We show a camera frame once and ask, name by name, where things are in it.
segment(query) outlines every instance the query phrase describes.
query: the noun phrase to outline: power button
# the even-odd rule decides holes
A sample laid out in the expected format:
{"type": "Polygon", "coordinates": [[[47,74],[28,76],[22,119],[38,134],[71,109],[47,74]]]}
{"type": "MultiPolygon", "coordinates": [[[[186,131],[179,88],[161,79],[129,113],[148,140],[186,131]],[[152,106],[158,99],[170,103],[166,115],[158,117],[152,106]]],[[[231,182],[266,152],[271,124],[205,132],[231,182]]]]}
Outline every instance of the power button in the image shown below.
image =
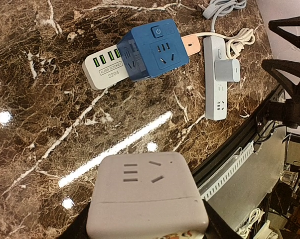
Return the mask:
{"type": "Polygon", "coordinates": [[[163,36],[163,32],[159,26],[154,26],[151,28],[152,34],[155,38],[159,38],[163,36]]]}

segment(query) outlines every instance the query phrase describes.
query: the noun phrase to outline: blue cube socket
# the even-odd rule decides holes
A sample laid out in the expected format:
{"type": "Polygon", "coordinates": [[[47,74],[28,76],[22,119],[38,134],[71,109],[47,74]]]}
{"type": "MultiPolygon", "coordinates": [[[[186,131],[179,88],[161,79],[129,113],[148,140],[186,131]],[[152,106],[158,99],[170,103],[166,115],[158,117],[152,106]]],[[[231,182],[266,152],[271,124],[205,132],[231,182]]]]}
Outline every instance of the blue cube socket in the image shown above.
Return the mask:
{"type": "Polygon", "coordinates": [[[117,47],[133,81],[157,77],[189,62],[173,19],[134,27],[117,47]]]}

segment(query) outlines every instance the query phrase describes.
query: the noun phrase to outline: green usb port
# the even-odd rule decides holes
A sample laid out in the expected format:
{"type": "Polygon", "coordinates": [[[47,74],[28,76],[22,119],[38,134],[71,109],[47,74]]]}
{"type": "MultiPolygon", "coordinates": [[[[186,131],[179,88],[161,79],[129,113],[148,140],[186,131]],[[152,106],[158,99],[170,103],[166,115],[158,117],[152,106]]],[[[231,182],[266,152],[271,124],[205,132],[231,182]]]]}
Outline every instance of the green usb port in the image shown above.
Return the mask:
{"type": "Polygon", "coordinates": [[[94,58],[94,62],[95,62],[96,67],[100,66],[96,57],[94,58]]]}
{"type": "Polygon", "coordinates": [[[113,61],[115,59],[111,51],[108,52],[108,55],[110,57],[110,60],[113,61]]]}
{"type": "Polygon", "coordinates": [[[101,60],[102,64],[105,64],[106,60],[105,60],[104,55],[100,55],[99,57],[100,57],[100,60],[101,60]]]}
{"type": "Polygon", "coordinates": [[[115,49],[115,54],[116,54],[116,57],[117,57],[117,58],[120,57],[120,53],[119,53],[118,49],[115,49]]]}

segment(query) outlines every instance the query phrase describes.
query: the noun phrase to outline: brown marble surface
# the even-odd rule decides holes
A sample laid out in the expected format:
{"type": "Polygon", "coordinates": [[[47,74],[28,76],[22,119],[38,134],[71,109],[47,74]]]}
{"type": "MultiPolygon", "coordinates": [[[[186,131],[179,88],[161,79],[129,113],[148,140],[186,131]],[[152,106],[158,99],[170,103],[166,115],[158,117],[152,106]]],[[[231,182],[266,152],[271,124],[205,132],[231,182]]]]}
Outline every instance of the brown marble surface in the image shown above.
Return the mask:
{"type": "Polygon", "coordinates": [[[176,150],[194,169],[273,89],[261,69],[271,51],[255,0],[216,23],[226,35],[257,28],[239,57],[241,82],[228,84],[226,120],[204,118],[202,53],[156,79],[90,88],[85,57],[133,26],[172,17],[181,36],[208,31],[198,3],[0,0],[0,239],[63,232],[90,201],[94,166],[108,154],[176,150]]]}

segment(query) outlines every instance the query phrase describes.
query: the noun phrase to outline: power strip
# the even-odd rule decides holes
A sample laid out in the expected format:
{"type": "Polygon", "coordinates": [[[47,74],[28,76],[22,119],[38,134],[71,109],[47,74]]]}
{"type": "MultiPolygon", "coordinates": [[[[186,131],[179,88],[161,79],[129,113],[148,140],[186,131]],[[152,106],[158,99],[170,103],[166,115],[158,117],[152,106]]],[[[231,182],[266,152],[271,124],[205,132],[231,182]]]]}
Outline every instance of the power strip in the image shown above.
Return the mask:
{"type": "MultiPolygon", "coordinates": [[[[188,56],[201,50],[199,39],[195,34],[182,37],[182,42],[188,56]]],[[[129,77],[117,45],[87,56],[82,68],[94,90],[105,89],[129,77]]]]}
{"type": "Polygon", "coordinates": [[[225,41],[218,36],[203,39],[205,63],[205,117],[224,120],[227,115],[227,82],[240,81],[240,62],[226,59],[225,41]]]}

